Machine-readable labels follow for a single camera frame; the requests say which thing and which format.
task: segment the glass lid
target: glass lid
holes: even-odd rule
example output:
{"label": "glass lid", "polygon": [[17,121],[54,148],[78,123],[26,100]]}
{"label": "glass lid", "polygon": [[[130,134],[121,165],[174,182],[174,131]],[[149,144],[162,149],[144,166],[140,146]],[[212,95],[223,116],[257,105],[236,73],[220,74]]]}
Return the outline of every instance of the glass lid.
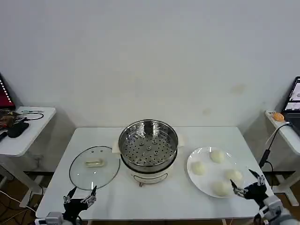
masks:
{"label": "glass lid", "polygon": [[106,146],[91,147],[80,153],[72,162],[69,176],[71,182],[82,190],[105,186],[117,175],[120,159]]}

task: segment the white plate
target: white plate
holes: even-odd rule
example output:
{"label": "white plate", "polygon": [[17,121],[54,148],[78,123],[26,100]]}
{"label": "white plate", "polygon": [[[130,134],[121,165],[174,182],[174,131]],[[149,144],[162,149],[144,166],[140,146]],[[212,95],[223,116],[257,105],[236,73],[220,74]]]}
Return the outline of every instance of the white plate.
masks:
{"label": "white plate", "polygon": [[[196,185],[204,193],[216,197],[216,198],[229,198],[234,195],[233,189],[231,190],[230,194],[227,196],[218,196],[216,195],[211,186],[215,181],[226,181],[230,183],[225,177],[225,172],[228,169],[238,170],[242,173],[244,177],[244,170],[242,167],[239,167],[236,163],[235,159],[226,151],[224,152],[225,158],[222,163],[215,163],[210,158],[210,152],[213,150],[221,150],[220,148],[216,147],[201,147],[193,151],[187,159],[187,172],[192,180],[192,182]],[[191,169],[191,164],[193,162],[200,161],[205,166],[205,173],[203,175],[196,175],[193,173]],[[243,187],[244,180],[241,181],[239,186]]]}

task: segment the glass lid rim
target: glass lid rim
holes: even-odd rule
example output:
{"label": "glass lid rim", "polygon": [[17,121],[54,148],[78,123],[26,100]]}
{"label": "glass lid rim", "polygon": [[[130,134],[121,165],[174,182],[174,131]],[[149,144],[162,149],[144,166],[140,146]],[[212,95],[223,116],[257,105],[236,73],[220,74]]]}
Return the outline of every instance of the glass lid rim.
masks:
{"label": "glass lid rim", "polygon": [[[73,161],[72,161],[72,163],[71,163],[71,166],[70,166],[70,168],[69,168],[69,179],[70,179],[71,183],[72,183],[75,187],[77,187],[78,189],[80,189],[80,190],[91,191],[92,189],[84,189],[84,188],[78,187],[78,186],[72,181],[72,179],[71,179],[71,168],[72,168],[72,165],[73,165],[73,163],[75,162],[75,160],[76,160],[81,154],[83,154],[83,153],[86,152],[87,150],[90,150],[90,149],[93,149],[93,148],[98,148],[98,147],[104,147],[104,148],[108,148],[108,149],[112,150],[111,147],[108,147],[108,146],[105,146],[105,145],[96,145],[96,146],[92,146],[92,147],[89,147],[89,148],[87,148],[86,150],[82,151],[81,153],[79,153],[79,154],[75,157],[75,159],[73,159]],[[97,190],[98,190],[99,188],[102,188],[102,187],[108,185],[108,184],[109,184],[109,183],[117,176],[117,174],[118,174],[118,172],[119,172],[119,169],[120,169],[120,159],[118,159],[118,162],[119,162],[119,165],[118,165],[118,169],[117,169],[116,174],[108,181],[107,184],[104,184],[104,185],[102,185],[102,186],[97,187]]]}

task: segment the orange object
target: orange object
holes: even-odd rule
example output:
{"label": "orange object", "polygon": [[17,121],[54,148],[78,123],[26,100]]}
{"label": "orange object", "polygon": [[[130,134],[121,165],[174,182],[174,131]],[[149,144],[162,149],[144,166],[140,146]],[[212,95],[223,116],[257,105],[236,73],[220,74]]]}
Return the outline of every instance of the orange object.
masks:
{"label": "orange object", "polygon": [[278,113],[278,112],[274,113],[273,118],[276,121],[283,121],[285,119],[285,117],[281,113]]}

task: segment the dough ball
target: dough ball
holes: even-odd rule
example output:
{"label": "dough ball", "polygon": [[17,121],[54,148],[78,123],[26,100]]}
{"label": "dough ball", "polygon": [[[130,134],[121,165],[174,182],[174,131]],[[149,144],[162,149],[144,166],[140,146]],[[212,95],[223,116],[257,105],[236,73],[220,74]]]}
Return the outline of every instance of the dough ball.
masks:
{"label": "dough ball", "polygon": [[240,185],[243,179],[243,175],[238,170],[226,170],[225,177],[229,180],[232,179],[233,182],[237,185]]}
{"label": "dough ball", "polygon": [[227,196],[232,189],[231,183],[225,181],[216,181],[212,184],[212,190],[218,196]]}
{"label": "dough ball", "polygon": [[221,150],[213,150],[210,153],[210,158],[215,163],[222,163],[224,161],[224,158],[225,158],[224,152],[222,152]]}
{"label": "dough ball", "polygon": [[205,166],[201,162],[193,162],[191,168],[194,174],[203,175],[205,173]]}

